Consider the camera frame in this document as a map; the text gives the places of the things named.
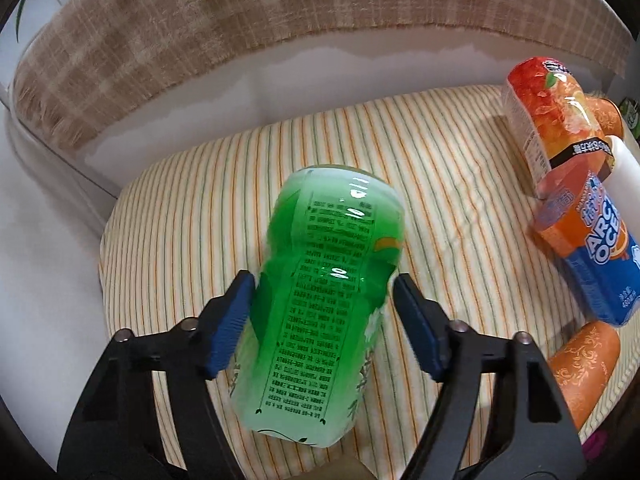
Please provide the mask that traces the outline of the green plastic bottle cup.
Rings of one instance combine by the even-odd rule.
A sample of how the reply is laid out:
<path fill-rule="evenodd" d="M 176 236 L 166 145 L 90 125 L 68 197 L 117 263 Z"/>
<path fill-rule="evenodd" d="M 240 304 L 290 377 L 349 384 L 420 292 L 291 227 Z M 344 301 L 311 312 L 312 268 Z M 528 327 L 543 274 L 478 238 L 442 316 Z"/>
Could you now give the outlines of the green plastic bottle cup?
<path fill-rule="evenodd" d="M 288 177 L 236 360 L 231 400 L 245 428 L 328 448 L 354 426 L 404 227 L 398 195 L 367 171 Z"/>

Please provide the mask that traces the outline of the near orange cup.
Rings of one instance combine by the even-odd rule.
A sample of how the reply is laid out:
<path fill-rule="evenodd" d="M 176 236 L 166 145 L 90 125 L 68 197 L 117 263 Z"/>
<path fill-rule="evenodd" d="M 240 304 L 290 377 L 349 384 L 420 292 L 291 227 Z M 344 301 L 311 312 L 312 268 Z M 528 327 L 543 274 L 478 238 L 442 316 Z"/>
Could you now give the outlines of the near orange cup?
<path fill-rule="evenodd" d="M 620 357 L 620 337 L 602 321 L 586 324 L 548 359 L 577 430 L 604 393 Z"/>

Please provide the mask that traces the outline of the orange cup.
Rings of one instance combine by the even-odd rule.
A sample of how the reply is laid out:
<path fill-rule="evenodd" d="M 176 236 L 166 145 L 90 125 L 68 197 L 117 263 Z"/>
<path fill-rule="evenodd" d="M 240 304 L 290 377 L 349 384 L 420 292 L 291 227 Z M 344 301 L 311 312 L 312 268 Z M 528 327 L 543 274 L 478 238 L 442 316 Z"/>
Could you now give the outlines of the orange cup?
<path fill-rule="evenodd" d="M 586 102 L 606 136 L 624 138 L 624 122 L 620 110 L 605 96 L 586 96 Z"/>
<path fill-rule="evenodd" d="M 620 357 L 620 337 L 602 321 L 586 324 L 548 359 L 577 430 L 604 393 Z"/>

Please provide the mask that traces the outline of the white paper cup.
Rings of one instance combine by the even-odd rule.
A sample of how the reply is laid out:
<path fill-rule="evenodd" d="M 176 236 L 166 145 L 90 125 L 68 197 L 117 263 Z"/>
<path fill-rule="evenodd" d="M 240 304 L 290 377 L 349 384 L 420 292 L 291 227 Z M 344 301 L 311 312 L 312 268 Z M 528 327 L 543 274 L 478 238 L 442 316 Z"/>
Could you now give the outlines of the white paper cup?
<path fill-rule="evenodd" d="M 640 235 L 640 166 L 639 147 L 635 140 L 627 144 L 619 136 L 607 136 L 614 164 L 604 180 L 608 196 L 620 213 L 620 218 L 636 242 Z"/>

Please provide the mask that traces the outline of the far orange cup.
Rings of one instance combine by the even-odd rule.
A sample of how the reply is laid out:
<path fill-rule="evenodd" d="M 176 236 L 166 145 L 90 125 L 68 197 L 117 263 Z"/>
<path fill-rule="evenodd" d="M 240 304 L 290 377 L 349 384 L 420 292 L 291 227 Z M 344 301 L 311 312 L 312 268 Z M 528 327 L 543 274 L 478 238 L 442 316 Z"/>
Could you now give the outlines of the far orange cup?
<path fill-rule="evenodd" d="M 586 96 L 586 102 L 606 136 L 624 138 L 624 122 L 620 110 L 605 96 Z"/>

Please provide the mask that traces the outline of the striped yellow bed cover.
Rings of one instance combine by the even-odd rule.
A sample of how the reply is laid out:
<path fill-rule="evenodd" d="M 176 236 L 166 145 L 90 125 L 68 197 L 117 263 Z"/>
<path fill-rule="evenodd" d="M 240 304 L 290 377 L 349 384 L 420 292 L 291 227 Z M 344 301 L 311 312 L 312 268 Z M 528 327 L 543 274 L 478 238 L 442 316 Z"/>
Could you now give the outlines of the striped yellow bed cover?
<path fill-rule="evenodd" d="M 535 208 L 500 88 L 427 90 L 208 142 L 145 169 L 120 194 L 100 249 L 110 335 L 163 332 L 198 315 L 241 269 L 257 275 L 274 201 L 299 168 L 362 168 L 406 211 L 401 272 L 478 332 L 527 330 L 550 356 L 585 323 L 562 262 L 527 232 Z M 332 448 L 258 436 L 230 402 L 232 369 L 208 384 L 250 479 L 283 479 L 351 455 L 399 479 L 438 393 L 385 306 L 354 430 Z"/>

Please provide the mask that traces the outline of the plaid brown blanket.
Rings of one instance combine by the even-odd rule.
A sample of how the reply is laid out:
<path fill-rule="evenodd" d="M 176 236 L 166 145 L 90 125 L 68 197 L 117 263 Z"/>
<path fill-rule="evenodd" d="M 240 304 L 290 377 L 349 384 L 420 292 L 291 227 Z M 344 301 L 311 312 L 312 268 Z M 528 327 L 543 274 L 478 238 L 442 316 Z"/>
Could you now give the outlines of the plaid brown blanket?
<path fill-rule="evenodd" d="M 604 0 L 70 0 L 13 79 L 16 114 L 75 153 L 168 89 L 238 56 L 326 32 L 423 26 L 531 41 L 625 71 Z"/>

